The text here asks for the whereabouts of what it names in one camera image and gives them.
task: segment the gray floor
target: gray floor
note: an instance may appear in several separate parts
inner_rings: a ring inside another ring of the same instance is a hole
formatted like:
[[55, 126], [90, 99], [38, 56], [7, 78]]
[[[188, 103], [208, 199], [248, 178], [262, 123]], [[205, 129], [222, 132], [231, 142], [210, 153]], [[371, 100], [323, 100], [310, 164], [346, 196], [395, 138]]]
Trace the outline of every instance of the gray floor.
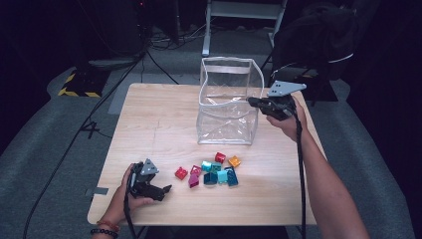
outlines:
[[[156, 63], [181, 84], [198, 84], [202, 38], [177, 50], [149, 52]], [[260, 66], [271, 50], [265, 30], [222, 31], [213, 35], [211, 55], [254, 59]], [[88, 139], [78, 129], [100, 99], [59, 97], [72, 69], [51, 80], [52, 99], [21, 129], [0, 158], [0, 237], [22, 238], [27, 217], [54, 172], [28, 227], [27, 238], [89, 238], [87, 221], [113, 135], [121, 101], [129, 82], [173, 84], [149, 57], [137, 64], [117, 91], [94, 113], [101, 134]], [[111, 73], [104, 93], [124, 70]], [[331, 82], [338, 102], [318, 102], [310, 111], [326, 156], [352, 194], [372, 238], [414, 238], [407, 205], [370, 135], [345, 101], [348, 85]], [[288, 227], [291, 238], [301, 238]], [[309, 238], [320, 238], [315, 226]], [[129, 238], [123, 227], [120, 238]]]

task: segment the black cable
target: black cable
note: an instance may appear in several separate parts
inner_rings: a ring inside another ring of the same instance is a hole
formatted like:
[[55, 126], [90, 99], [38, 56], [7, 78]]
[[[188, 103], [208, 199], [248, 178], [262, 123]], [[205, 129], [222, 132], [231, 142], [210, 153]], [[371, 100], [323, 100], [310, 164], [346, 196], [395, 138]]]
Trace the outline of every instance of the black cable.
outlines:
[[129, 230], [130, 230], [130, 234], [132, 235], [133, 239], [137, 239], [136, 237], [136, 233], [134, 232], [134, 228], [133, 228], [133, 223], [131, 221], [131, 217], [130, 217], [130, 207], [129, 207], [129, 188], [130, 188], [130, 176], [127, 178], [127, 183], [126, 183], [126, 194], [124, 195], [124, 205], [123, 205], [123, 211], [124, 211], [124, 216], [126, 217], [126, 221], [127, 224], [129, 226]]
[[127, 77], [128, 73], [136, 66], [136, 64], [133, 64], [130, 68], [128, 68], [124, 74], [121, 76], [119, 82], [105, 95], [104, 98], [102, 98], [93, 108], [93, 110], [90, 112], [90, 114], [86, 117], [84, 122], [79, 127], [78, 131], [75, 133], [74, 137], [71, 140], [71, 143], [69, 144], [68, 148], [66, 149], [65, 153], [62, 155], [61, 159], [59, 160], [58, 164], [56, 165], [55, 169], [53, 170], [53, 173], [50, 175], [49, 179], [47, 180], [47, 183], [44, 185], [43, 190], [39, 194], [37, 200], [35, 201], [34, 205], [31, 208], [31, 211], [27, 217], [24, 233], [23, 233], [23, 239], [26, 239], [28, 234], [28, 228], [29, 224], [31, 222], [32, 215], [35, 212], [35, 209], [38, 206], [38, 203], [40, 202], [41, 198], [43, 197], [44, 193], [46, 192], [47, 188], [49, 187], [50, 183], [52, 182], [54, 176], [56, 175], [57, 171], [59, 170], [60, 166], [62, 165], [63, 161], [65, 160], [66, 156], [68, 155], [69, 151], [71, 150], [73, 144], [75, 143], [75, 140], [77, 139], [79, 133], [81, 132], [81, 129], [87, 124], [89, 120], [91, 120], [91, 116], [99, 109], [99, 107], [106, 101], [106, 99], [111, 95], [112, 92], [115, 91], [115, 89], [121, 84], [121, 82]]
[[302, 195], [302, 238], [307, 238], [307, 196], [305, 191], [305, 173], [304, 173], [304, 156], [302, 152], [302, 124], [299, 120], [296, 111], [288, 109], [295, 117], [297, 126], [297, 144], [298, 144], [298, 158], [299, 158], [299, 175], [301, 180], [301, 195]]
[[99, 39], [103, 42], [103, 44], [111, 51], [111, 52], [113, 52], [113, 53], [115, 53], [116, 55], [118, 55], [118, 56], [121, 56], [121, 57], [132, 57], [133, 55], [137, 55], [137, 54], [139, 54], [139, 52], [141, 52], [141, 51], [139, 51], [139, 52], [137, 52], [137, 53], [129, 53], [129, 55], [127, 55], [127, 54], [123, 54], [123, 53], [121, 53], [121, 52], [118, 52], [118, 51], [116, 51], [116, 50], [114, 50], [112, 47], [110, 47], [109, 46], [109, 44], [106, 42], [106, 40], [103, 38], [103, 36], [100, 34], [100, 32], [97, 30], [97, 27], [96, 27], [96, 25], [94, 24], [94, 22], [93, 22], [93, 20], [91, 19], [91, 17], [90, 17], [90, 15], [88, 14], [88, 12], [87, 12], [87, 10], [84, 8], [84, 5], [81, 3], [81, 1], [80, 0], [77, 0], [77, 2], [79, 3], [79, 6], [81, 7], [81, 9], [82, 9], [82, 11], [84, 12], [84, 14], [85, 14], [85, 16], [87, 17], [87, 19], [88, 19], [88, 22], [90, 23], [90, 25], [93, 27], [93, 29], [94, 29], [94, 31], [96, 32], [96, 34], [97, 34], [97, 36], [99, 37]]

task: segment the forearm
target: forearm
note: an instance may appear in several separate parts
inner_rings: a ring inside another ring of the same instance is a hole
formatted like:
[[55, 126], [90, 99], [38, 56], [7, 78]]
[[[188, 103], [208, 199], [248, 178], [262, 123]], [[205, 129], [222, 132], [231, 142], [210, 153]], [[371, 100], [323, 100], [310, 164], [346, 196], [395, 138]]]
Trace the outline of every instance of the forearm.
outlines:
[[307, 130], [302, 144], [310, 203], [323, 238], [368, 238], [353, 199]]

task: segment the colorful block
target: colorful block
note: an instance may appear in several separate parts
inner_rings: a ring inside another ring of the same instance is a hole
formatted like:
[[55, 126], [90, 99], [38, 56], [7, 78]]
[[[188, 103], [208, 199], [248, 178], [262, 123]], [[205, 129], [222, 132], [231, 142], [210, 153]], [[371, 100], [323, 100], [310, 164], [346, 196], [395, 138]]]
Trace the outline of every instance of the colorful block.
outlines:
[[203, 171], [210, 172], [211, 171], [211, 165], [212, 165], [211, 162], [209, 162], [209, 161], [203, 161], [202, 162], [202, 165], [201, 165], [201, 168], [202, 168]]
[[229, 186], [236, 186], [239, 184], [239, 181], [236, 176], [235, 168], [233, 166], [231, 167], [225, 167], [225, 171], [227, 171], [227, 183]]
[[224, 183], [227, 182], [227, 171], [226, 170], [221, 170], [217, 172], [217, 177], [218, 177], [218, 182], [219, 183]]
[[223, 164], [225, 159], [226, 159], [226, 155], [224, 155], [223, 153], [217, 152], [217, 154], [215, 154], [216, 162], [220, 162], [221, 164]]
[[197, 186], [199, 184], [199, 177], [196, 174], [191, 174], [188, 182], [190, 188]]
[[192, 169], [190, 169], [190, 174], [196, 174], [197, 176], [201, 175], [202, 169], [197, 165], [193, 165]]
[[185, 176], [187, 175], [187, 170], [184, 169], [183, 167], [179, 167], [179, 169], [177, 169], [177, 171], [174, 173], [176, 175], [176, 177], [178, 177], [180, 180], [183, 180], [183, 178], [185, 178]]
[[239, 159], [239, 157], [237, 157], [236, 155], [234, 155], [233, 157], [231, 157], [229, 159], [229, 163], [230, 165], [232, 165], [233, 167], [237, 167], [239, 166], [239, 164], [241, 163], [241, 160]]
[[204, 175], [204, 184], [206, 185], [213, 185], [217, 183], [217, 174], [215, 173], [205, 173]]
[[211, 170], [212, 173], [217, 173], [221, 170], [221, 163], [220, 162], [212, 162], [211, 163]]

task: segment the yellow black tape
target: yellow black tape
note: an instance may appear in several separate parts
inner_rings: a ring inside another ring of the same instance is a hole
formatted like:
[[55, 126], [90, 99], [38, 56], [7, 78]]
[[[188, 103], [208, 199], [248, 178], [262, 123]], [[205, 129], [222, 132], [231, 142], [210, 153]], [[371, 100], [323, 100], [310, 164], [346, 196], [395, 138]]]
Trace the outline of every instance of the yellow black tape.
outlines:
[[100, 98], [102, 96], [101, 91], [95, 92], [93, 89], [78, 89], [75, 87], [77, 83], [77, 73], [73, 71], [68, 78], [66, 79], [65, 83], [63, 84], [62, 88], [59, 91], [59, 96], [70, 96], [70, 97], [96, 97]]

